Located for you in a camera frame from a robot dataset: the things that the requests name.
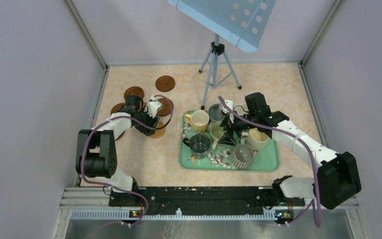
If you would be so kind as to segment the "light woven rattan coaster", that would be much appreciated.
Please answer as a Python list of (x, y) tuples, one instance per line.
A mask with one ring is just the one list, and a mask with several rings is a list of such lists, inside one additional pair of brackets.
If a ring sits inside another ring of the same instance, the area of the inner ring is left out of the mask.
[[(156, 128), (162, 127), (165, 123), (162, 122), (161, 120), (157, 123)], [(163, 129), (158, 129), (154, 132), (153, 135), (150, 136), (152, 139), (158, 139), (161, 138), (166, 132), (166, 128)]]

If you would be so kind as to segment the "dark brown wooden coaster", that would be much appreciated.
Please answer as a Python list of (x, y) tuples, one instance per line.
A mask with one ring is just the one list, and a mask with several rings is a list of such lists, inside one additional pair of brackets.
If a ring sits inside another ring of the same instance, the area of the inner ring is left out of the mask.
[(161, 103), (162, 108), (157, 112), (157, 116), (159, 117), (166, 117), (171, 114), (172, 105), (170, 104), (170, 99), (167, 98), (159, 98), (157, 99), (158, 102)]
[(128, 96), (137, 96), (137, 97), (140, 97), (141, 99), (144, 99), (145, 92), (141, 87), (132, 86), (132, 87), (129, 87), (128, 89), (126, 89), (124, 92), (124, 99), (125, 100)]
[(155, 87), (160, 92), (171, 91), (176, 85), (175, 79), (169, 75), (160, 76), (155, 81)]

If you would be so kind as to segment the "green floral serving tray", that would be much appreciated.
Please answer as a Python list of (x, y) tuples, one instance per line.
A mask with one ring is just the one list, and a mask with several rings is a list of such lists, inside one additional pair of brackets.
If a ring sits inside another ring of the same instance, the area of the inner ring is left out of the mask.
[[(202, 159), (192, 159), (191, 150), (183, 142), (180, 145), (179, 163), (184, 169), (188, 170), (239, 170), (232, 163), (232, 152), (234, 146), (220, 144), (215, 150), (211, 150), (208, 157)], [(280, 156), (277, 143), (271, 139), (260, 151), (254, 151), (253, 163), (243, 171), (273, 172), (279, 168)]]

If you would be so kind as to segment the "dark grey mug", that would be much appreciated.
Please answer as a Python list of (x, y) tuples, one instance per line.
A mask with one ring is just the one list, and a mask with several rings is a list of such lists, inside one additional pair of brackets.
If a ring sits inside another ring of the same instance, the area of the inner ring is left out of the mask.
[(191, 155), (196, 159), (207, 158), (211, 149), (211, 141), (205, 134), (195, 134), (191, 138), (184, 138), (182, 142), (191, 150)]

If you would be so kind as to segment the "yellow mug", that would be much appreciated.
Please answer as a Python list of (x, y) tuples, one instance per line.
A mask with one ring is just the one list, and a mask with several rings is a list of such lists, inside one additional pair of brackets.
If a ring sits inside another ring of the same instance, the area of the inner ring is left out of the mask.
[(205, 133), (210, 121), (208, 113), (204, 110), (198, 110), (192, 114), (185, 114), (184, 118), (197, 133)]

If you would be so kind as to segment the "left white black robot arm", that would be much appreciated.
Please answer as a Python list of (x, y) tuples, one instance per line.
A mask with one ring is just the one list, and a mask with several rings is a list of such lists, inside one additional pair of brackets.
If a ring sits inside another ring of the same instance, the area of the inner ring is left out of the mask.
[(157, 112), (162, 104), (151, 99), (144, 103), (138, 96), (128, 96), (121, 109), (91, 129), (82, 129), (78, 133), (76, 172), (90, 183), (97, 178), (96, 184), (111, 187), (120, 194), (121, 200), (128, 206), (139, 201), (139, 192), (134, 189), (134, 178), (117, 167), (115, 141), (130, 128), (136, 128), (146, 136), (153, 135), (159, 122)]

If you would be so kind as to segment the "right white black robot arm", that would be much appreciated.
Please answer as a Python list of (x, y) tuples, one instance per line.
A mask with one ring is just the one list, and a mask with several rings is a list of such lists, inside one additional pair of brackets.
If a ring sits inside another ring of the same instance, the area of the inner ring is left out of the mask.
[(355, 157), (349, 152), (332, 150), (297, 127), (287, 115), (271, 111), (262, 93), (245, 97), (248, 113), (240, 116), (233, 104), (219, 97), (220, 108), (227, 115), (229, 131), (242, 134), (256, 129), (280, 143), (303, 160), (312, 177), (284, 176), (274, 182), (272, 200), (285, 205), (292, 198), (314, 199), (318, 205), (335, 209), (362, 190)]

